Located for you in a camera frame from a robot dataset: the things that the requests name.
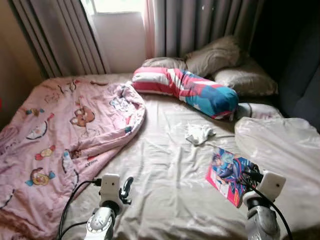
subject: pillow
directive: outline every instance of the pillow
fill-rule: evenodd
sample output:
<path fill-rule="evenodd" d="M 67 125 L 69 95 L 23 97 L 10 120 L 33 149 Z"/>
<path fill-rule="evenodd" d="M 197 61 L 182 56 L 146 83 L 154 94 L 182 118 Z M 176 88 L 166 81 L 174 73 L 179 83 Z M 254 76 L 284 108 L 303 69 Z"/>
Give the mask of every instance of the pillow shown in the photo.
<path fill-rule="evenodd" d="M 177 68 L 140 67 L 132 86 L 139 93 L 175 96 L 213 119 L 233 113 L 239 101 L 231 88 Z"/>
<path fill-rule="evenodd" d="M 142 67 L 160 67 L 168 69 L 187 69 L 187 65 L 182 58 L 177 57 L 155 57 L 144 61 Z"/>
<path fill-rule="evenodd" d="M 247 57 L 241 66 L 222 69 L 213 75 L 217 84 L 232 88 L 239 96 L 269 96 L 278 93 L 278 84 Z"/>
<path fill-rule="evenodd" d="M 253 119 L 283 118 L 280 111 L 274 106 L 248 102 L 238 104 L 235 117 L 237 119 L 241 119 L 242 117 L 249 117 Z"/>
<path fill-rule="evenodd" d="M 238 66 L 241 61 L 241 49 L 235 37 L 226 36 L 200 50 L 188 53 L 185 58 L 188 71 L 206 77 L 219 69 Z"/>

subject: gray curtain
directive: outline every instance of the gray curtain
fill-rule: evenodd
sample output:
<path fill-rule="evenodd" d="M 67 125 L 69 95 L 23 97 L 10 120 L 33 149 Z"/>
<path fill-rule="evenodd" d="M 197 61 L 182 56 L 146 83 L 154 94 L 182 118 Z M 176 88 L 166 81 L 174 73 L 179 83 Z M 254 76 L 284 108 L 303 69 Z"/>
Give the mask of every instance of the gray curtain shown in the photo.
<path fill-rule="evenodd" d="M 105 74 L 80 0 L 12 0 L 48 77 Z"/>
<path fill-rule="evenodd" d="M 249 50 L 265 0 L 153 0 L 155 56 L 183 57 L 227 35 Z"/>

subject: pink blanket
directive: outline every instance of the pink blanket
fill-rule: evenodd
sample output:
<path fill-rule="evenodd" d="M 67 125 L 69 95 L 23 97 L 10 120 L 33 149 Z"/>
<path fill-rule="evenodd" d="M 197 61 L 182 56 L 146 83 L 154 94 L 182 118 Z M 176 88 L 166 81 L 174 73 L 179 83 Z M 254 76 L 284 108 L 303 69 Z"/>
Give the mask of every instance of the pink blanket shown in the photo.
<path fill-rule="evenodd" d="M 139 130 L 129 85 L 55 78 L 37 86 L 0 132 L 0 238 L 53 239 L 73 189 Z"/>

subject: magazine cover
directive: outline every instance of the magazine cover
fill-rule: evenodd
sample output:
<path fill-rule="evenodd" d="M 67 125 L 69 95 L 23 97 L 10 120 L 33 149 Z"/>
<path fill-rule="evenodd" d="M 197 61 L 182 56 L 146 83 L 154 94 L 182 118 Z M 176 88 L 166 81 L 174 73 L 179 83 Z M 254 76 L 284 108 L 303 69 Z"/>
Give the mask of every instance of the magazine cover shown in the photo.
<path fill-rule="evenodd" d="M 248 168 L 252 169 L 253 166 L 254 164 L 244 157 L 216 147 L 206 179 L 239 208 L 242 196 L 246 192 L 246 186 L 240 183 L 241 172 Z"/>

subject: black cable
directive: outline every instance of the black cable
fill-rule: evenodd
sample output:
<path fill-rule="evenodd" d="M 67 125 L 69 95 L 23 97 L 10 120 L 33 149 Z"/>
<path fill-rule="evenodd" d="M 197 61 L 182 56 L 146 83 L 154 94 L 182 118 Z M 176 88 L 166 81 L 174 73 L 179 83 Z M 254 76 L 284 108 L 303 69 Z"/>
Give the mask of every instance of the black cable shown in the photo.
<path fill-rule="evenodd" d="M 294 240 L 293 236 L 292 236 L 292 233 L 291 233 L 291 230 L 290 230 L 290 227 L 284 217 L 284 215 L 282 214 L 282 212 L 279 210 L 279 208 L 277 208 L 277 206 L 272 202 L 270 201 L 262 192 L 260 192 L 259 190 L 257 190 L 255 187 L 252 187 L 252 185 L 250 185 L 250 183 L 245 179 L 245 177 L 243 176 L 243 174 L 248 174 L 247 172 L 242 172 L 241 173 L 241 177 L 242 177 L 242 180 L 244 181 L 244 183 L 250 188 L 252 189 L 253 191 L 255 191 L 261 198 L 263 198 L 265 201 L 267 201 L 270 206 L 272 206 L 274 208 L 274 210 L 279 214 L 284 226 L 285 226 L 285 229 L 288 233 L 288 237 L 290 240 Z"/>
<path fill-rule="evenodd" d="M 60 224 L 59 224 L 59 229 L 58 229 L 58 235 L 57 235 L 57 240 L 61 239 L 61 235 L 62 235 L 62 227 L 64 225 L 64 221 L 65 221 L 65 218 L 66 218 L 66 214 L 67 214 L 67 210 L 68 210 L 68 207 L 72 201 L 72 199 L 74 198 L 76 192 L 79 190 L 79 188 L 83 185 L 83 184 L 91 184 L 91 183 L 94 183 L 95 181 L 94 180 L 87 180 L 87 181 L 83 181 L 81 182 L 74 190 L 73 192 L 71 193 L 70 197 L 69 197 L 69 200 L 68 202 L 66 203 L 64 209 L 63 209 L 63 212 L 62 212 L 62 215 L 61 215 L 61 219 L 60 219 Z"/>
<path fill-rule="evenodd" d="M 86 223 L 87 223 L 87 221 L 82 221 L 82 222 L 78 222 L 78 223 L 75 223 L 75 224 L 72 224 L 72 225 L 68 226 L 68 227 L 61 233 L 61 235 L 58 237 L 57 240 L 61 240 L 62 237 L 65 235 L 65 233 L 66 233 L 69 229 L 71 229 L 71 228 L 73 228 L 73 227 L 75 227 L 75 226 L 78 226 L 78 225 L 86 224 Z"/>

